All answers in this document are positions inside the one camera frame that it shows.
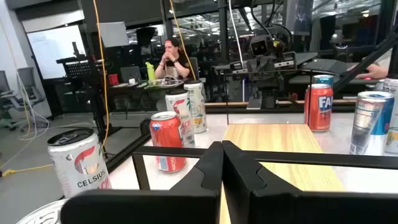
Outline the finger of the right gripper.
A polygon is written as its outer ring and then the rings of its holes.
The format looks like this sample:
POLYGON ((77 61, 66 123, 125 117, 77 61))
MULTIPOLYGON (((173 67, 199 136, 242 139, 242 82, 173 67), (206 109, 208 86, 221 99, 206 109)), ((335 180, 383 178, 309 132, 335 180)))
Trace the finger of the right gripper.
POLYGON ((263 96, 263 104, 266 109, 275 108, 276 98, 275 91, 265 91, 263 96))
POLYGON ((246 109, 259 110, 261 109, 261 105, 262 105, 262 93, 260 91, 257 91, 250 96, 246 109))

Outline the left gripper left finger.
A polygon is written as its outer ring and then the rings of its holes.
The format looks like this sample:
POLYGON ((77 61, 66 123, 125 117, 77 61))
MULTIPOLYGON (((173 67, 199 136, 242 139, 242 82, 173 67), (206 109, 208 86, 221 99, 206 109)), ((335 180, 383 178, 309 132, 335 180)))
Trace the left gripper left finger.
POLYGON ((65 202, 62 224, 217 223, 220 217, 223 145, 207 149, 142 146, 135 155, 198 158, 169 190, 87 190, 65 202))

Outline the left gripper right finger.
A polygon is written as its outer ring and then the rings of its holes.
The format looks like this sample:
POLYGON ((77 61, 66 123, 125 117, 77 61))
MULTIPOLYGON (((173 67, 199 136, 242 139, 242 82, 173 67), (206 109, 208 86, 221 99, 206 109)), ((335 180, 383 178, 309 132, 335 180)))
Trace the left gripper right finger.
POLYGON ((397 169, 397 158, 244 151, 223 141, 223 184, 231 223, 397 223, 397 195, 302 191, 263 162, 397 169))

